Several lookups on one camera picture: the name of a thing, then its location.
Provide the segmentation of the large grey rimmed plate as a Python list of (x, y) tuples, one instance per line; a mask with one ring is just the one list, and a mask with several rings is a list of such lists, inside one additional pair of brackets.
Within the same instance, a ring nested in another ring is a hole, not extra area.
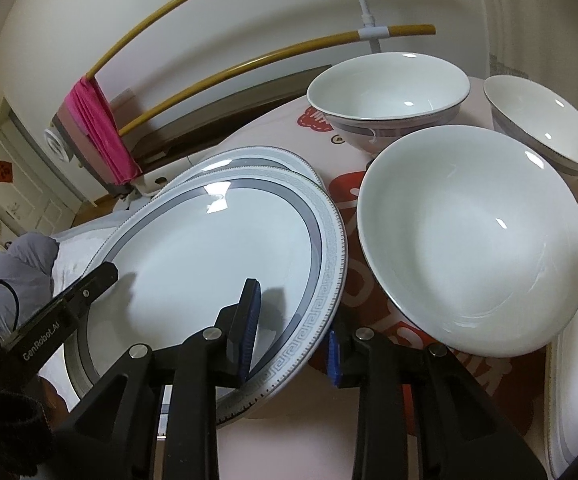
[(291, 381), (325, 337), (347, 275), (347, 235), (329, 195), (296, 172), (240, 167), (194, 178), (152, 200), (96, 252), (116, 281), (64, 347), (79, 396), (133, 344), (162, 349), (211, 326), (246, 280), (261, 286), (250, 373), (216, 394), (219, 425)]

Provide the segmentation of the pink printed tablecloth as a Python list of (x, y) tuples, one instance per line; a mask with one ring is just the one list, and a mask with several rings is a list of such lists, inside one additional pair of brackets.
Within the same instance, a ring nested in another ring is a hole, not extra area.
[[(371, 274), (356, 233), (359, 186), (370, 158), (332, 130), (300, 96), (249, 122), (217, 151), (270, 145), (303, 157), (324, 180), (341, 210), (349, 240), (349, 275), (343, 306), (359, 322), (398, 344), (419, 349), (430, 337), (400, 313)], [(548, 470), (545, 453), (547, 348), (517, 358), (462, 354), (460, 361), (524, 435)], [(221, 471), (227, 479), (347, 479), (355, 445), (359, 396), (335, 388), (324, 356), (310, 364), (267, 403), (219, 431)]]

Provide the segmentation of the pink towel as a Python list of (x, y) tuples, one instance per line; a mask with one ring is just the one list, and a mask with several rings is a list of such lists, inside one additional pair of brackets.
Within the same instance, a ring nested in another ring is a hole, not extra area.
[(140, 176), (141, 170), (121, 140), (111, 106), (95, 78), (80, 78), (64, 102), (78, 128), (111, 171), (115, 184), (127, 184)]

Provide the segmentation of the brown grey hanging cloth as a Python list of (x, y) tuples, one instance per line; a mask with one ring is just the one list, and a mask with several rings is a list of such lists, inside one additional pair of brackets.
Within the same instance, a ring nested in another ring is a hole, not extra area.
[(68, 145), (75, 158), (112, 196), (120, 196), (124, 192), (122, 185), (115, 183), (113, 174), (103, 161), (94, 143), (88, 135), (76, 124), (75, 119), (64, 103), (60, 105), (52, 124), (57, 128), (61, 139)]

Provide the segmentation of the white door with red sign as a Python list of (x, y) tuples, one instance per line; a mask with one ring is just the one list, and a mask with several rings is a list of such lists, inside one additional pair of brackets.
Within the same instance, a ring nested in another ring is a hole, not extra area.
[(58, 190), (60, 181), (46, 177), (48, 166), (37, 155), (24, 156), (0, 127), (0, 210), (12, 231), (51, 235), (72, 226), (80, 200), (73, 208)]

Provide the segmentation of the white floor fan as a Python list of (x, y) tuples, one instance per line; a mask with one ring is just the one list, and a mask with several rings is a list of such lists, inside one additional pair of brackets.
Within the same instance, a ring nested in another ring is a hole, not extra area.
[(46, 128), (42, 134), (48, 148), (56, 155), (57, 159), (62, 162), (71, 162), (74, 156), (72, 148), (63, 140), (58, 130)]

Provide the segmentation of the yellow and white drying rack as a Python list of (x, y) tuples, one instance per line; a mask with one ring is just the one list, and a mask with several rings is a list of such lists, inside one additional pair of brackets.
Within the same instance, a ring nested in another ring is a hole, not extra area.
[(436, 33), (425, 23), (380, 25), (367, 0), (127, 0), (139, 13), (84, 75), (125, 82), (149, 100), (118, 130), (153, 118), (227, 80), (306, 53), (355, 42)]

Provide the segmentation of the white bowl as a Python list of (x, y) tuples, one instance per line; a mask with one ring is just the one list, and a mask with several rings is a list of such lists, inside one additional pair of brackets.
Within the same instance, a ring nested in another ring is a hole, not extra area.
[(578, 310), (578, 204), (502, 133), (449, 125), (395, 141), (366, 171), (356, 220), (389, 299), (453, 349), (522, 356)]
[(408, 133), (447, 124), (469, 93), (467, 75), (442, 58), (382, 52), (331, 66), (306, 99), (345, 142), (377, 154)]
[(557, 171), (578, 177), (578, 110), (529, 79), (495, 75), (483, 82), (495, 130), (526, 144)]

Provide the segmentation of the brown topped white tv cabinet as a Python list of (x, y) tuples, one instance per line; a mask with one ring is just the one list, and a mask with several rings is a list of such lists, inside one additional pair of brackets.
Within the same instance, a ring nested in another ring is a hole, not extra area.
[(300, 96), (330, 65), (317, 66), (226, 96), (148, 133), (132, 149), (132, 156), (147, 172), (173, 160), (214, 148), (255, 118)]

